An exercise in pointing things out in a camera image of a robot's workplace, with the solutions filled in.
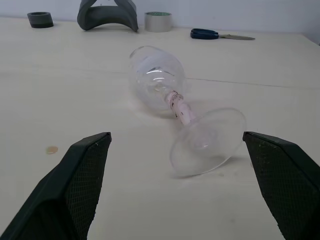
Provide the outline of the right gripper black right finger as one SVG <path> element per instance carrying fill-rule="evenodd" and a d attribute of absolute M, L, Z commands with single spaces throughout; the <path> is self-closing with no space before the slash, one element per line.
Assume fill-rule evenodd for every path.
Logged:
<path fill-rule="evenodd" d="M 261 195 L 285 240 L 320 240 L 320 166 L 297 144 L 246 131 Z"/>

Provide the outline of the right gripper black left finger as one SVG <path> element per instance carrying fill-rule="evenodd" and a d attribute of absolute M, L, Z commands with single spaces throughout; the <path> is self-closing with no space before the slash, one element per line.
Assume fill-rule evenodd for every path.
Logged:
<path fill-rule="evenodd" d="M 70 146 L 43 177 L 0 240 L 87 240 L 103 185 L 110 132 Z"/>

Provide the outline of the clear wine glass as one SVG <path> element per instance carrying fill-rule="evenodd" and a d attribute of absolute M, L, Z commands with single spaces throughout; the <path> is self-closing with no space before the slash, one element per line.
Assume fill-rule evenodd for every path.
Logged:
<path fill-rule="evenodd" d="M 228 161 L 242 144 L 247 128 L 244 114 L 223 107 L 196 115 L 184 99 L 185 72 L 172 54 L 150 45 L 129 55 L 130 86 L 136 97 L 157 114 L 173 113 L 181 123 L 169 152 L 179 178 L 202 175 Z"/>

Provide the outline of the grey curved plastic holder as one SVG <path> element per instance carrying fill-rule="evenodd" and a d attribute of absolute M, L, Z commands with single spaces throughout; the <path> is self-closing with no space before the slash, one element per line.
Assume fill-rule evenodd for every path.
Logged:
<path fill-rule="evenodd" d="M 97 0 L 81 0 L 77 23 L 88 31 L 106 24 L 120 24 L 138 32 L 137 7 L 132 0 L 114 0 L 115 6 L 93 6 Z"/>

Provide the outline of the blue-handled scissors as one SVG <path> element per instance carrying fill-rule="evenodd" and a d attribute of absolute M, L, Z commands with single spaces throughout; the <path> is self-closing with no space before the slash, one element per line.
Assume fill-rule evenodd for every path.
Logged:
<path fill-rule="evenodd" d="M 219 34 L 217 31 L 203 29 L 203 28 L 193 28 L 190 31 L 190 37 L 192 39 L 200 39 L 200 40 L 217 40 L 217 39 L 231 39 L 231 40 L 245 40 L 245 41 L 255 40 L 254 37 L 232 35 L 232 34 Z"/>

